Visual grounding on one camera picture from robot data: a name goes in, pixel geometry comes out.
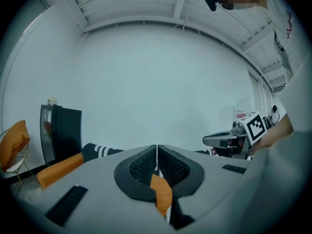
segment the white marker cube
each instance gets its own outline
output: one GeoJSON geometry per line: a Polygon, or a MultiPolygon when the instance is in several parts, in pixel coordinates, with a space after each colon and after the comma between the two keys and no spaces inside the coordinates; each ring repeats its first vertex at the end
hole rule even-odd
{"type": "Polygon", "coordinates": [[[262,138],[267,132],[259,112],[251,112],[239,120],[240,126],[243,126],[251,145],[262,138]]]}

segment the light strip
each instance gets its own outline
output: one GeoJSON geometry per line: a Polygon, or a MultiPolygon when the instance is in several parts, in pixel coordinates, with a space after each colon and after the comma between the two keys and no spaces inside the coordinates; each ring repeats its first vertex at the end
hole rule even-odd
{"type": "Polygon", "coordinates": [[[39,16],[37,16],[36,17],[36,19],[35,20],[33,20],[33,22],[30,24],[30,25],[32,25],[33,23],[34,23],[34,21],[36,21],[37,19],[38,19],[38,17],[40,17],[42,15],[42,13],[39,15],[39,16]]]}

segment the person's arm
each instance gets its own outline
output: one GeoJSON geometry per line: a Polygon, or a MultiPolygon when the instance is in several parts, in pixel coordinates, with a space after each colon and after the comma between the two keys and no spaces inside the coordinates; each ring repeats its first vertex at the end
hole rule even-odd
{"type": "Polygon", "coordinates": [[[253,145],[249,156],[254,155],[259,149],[271,147],[277,140],[290,135],[292,132],[292,124],[288,115],[285,114],[280,122],[270,128],[267,133],[253,145]]]}

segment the orange pillow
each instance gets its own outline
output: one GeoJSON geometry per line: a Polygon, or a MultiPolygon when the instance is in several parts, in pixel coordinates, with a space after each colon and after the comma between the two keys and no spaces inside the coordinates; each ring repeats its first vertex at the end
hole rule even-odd
{"type": "Polygon", "coordinates": [[[0,143],[0,163],[5,172],[13,163],[16,155],[29,142],[29,135],[25,120],[21,120],[11,127],[0,143]]]}

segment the black baseboard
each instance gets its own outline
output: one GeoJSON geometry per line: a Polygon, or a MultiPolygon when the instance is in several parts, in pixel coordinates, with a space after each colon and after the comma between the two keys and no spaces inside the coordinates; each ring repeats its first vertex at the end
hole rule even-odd
{"type": "MultiPolygon", "coordinates": [[[[30,171],[32,172],[33,175],[37,174],[38,172],[42,171],[43,169],[47,168],[47,165],[42,165],[39,167],[36,167],[34,169],[31,169],[30,171]]],[[[26,172],[23,172],[21,174],[19,174],[21,179],[25,179],[31,176],[30,172],[27,170],[26,172]]],[[[17,177],[17,175],[9,177],[9,178],[5,178],[4,179],[4,183],[6,185],[11,185],[14,184],[15,182],[18,182],[19,178],[17,177]]]]}

